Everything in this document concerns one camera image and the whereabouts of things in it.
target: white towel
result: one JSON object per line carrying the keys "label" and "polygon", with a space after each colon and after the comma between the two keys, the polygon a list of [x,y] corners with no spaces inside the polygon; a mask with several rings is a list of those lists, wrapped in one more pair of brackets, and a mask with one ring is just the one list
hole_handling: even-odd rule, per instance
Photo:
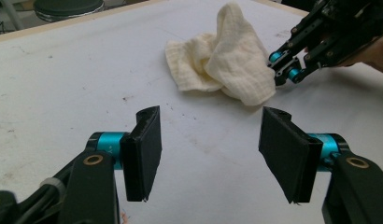
{"label": "white towel", "polygon": [[217,91],[260,105],[276,92],[268,54],[237,3],[218,13],[217,34],[187,42],[168,41],[166,59],[180,91]]}

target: white table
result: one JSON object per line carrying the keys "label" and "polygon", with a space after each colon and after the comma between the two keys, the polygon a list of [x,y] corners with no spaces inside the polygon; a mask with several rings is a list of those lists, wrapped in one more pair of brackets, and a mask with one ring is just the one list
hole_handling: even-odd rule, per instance
{"label": "white table", "polygon": [[[131,131],[135,113],[161,107],[163,155],[147,203],[121,207],[131,224],[323,223],[330,174],[311,203],[287,200],[258,151],[262,108],[221,92],[179,92],[168,40],[216,31],[227,0],[152,1],[0,36],[0,189],[33,193],[99,131]],[[237,0],[268,51],[301,16]],[[309,133],[339,133],[383,169],[383,75],[363,64],[287,84],[265,105]]]}

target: screw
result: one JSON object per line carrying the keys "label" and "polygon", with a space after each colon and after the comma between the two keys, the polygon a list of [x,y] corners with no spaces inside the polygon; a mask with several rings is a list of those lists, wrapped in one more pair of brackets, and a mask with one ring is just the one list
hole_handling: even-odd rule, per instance
{"label": "screw", "polygon": [[84,159],[83,163],[85,165],[95,165],[101,162],[103,159],[104,157],[101,155],[92,155]]}
{"label": "screw", "polygon": [[348,164],[361,169],[366,169],[369,167],[369,164],[366,161],[363,161],[355,157],[348,157],[346,158],[346,161],[348,162]]}
{"label": "screw", "polygon": [[332,57],[332,56],[333,56],[333,51],[328,51],[328,52],[326,53],[326,57],[330,58],[330,57]]}

